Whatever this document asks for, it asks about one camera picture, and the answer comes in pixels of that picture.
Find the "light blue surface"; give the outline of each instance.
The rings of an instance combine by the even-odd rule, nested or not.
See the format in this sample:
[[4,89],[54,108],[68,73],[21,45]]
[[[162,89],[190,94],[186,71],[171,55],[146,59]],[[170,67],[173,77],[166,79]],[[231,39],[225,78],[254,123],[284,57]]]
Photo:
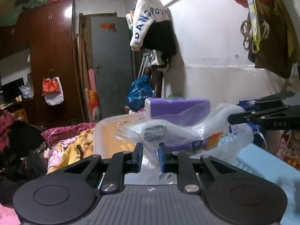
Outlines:
[[280,186],[288,199],[280,224],[300,224],[299,171],[253,144],[240,151],[234,165]]

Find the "gray door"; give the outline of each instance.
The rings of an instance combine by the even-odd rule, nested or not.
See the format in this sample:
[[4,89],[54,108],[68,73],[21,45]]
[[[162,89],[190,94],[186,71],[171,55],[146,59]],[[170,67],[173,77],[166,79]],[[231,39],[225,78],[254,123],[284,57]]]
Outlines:
[[102,118],[116,116],[127,105],[127,92],[133,82],[128,25],[126,18],[99,16],[91,18],[91,28]]

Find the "round black pad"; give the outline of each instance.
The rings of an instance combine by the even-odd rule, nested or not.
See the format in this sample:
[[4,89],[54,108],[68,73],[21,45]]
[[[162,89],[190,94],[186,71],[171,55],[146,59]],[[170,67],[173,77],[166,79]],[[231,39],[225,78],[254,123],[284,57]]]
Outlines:
[[241,225],[272,224],[280,221],[287,197],[266,180],[214,182],[206,192],[208,206],[227,222]]
[[45,206],[56,206],[65,202],[69,198],[69,190],[59,185],[48,185],[39,188],[35,194],[34,199]]
[[93,189],[80,180],[34,180],[14,194],[13,206],[25,221],[40,225],[71,222],[85,215],[95,202]]

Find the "yellow blanket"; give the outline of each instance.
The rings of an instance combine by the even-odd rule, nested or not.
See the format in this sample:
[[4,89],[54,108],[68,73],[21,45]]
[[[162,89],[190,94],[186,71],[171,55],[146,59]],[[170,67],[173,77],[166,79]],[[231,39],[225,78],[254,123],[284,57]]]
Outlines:
[[95,128],[83,131],[77,137],[77,140],[68,146],[61,162],[56,166],[49,168],[47,174],[92,155],[94,152],[94,130]]

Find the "white wall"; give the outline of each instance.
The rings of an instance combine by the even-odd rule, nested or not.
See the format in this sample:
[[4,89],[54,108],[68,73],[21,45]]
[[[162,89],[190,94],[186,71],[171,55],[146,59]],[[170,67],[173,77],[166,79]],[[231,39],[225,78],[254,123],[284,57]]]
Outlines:
[[[166,96],[236,104],[280,91],[283,79],[268,70],[254,69],[248,61],[240,34],[248,9],[234,0],[161,1],[167,6],[178,43],[178,53],[164,74]],[[300,7],[295,6],[300,0],[284,2],[300,39]]]
[[97,13],[114,13],[118,17],[126,16],[125,0],[75,0],[76,3],[76,20],[75,32],[78,33],[79,14],[97,14]]
[[30,49],[26,49],[0,60],[2,85],[22,77],[24,79],[24,84],[28,82],[27,74],[31,73],[30,63],[27,62],[29,53]]

